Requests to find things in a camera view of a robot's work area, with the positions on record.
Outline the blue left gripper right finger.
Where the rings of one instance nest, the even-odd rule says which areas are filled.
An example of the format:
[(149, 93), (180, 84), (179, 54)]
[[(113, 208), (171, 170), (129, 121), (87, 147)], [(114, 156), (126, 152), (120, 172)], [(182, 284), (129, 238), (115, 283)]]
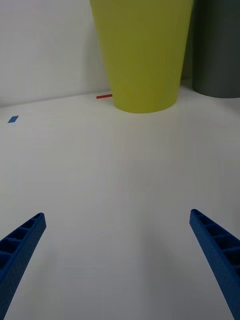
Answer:
[(240, 318), (240, 240), (196, 209), (189, 224), (235, 320)]

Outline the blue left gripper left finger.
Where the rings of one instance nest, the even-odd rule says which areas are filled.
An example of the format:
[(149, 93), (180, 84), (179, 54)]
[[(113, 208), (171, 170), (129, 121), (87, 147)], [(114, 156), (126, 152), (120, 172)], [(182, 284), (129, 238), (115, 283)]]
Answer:
[(13, 300), (29, 261), (47, 227), (40, 212), (0, 241), (0, 319)]

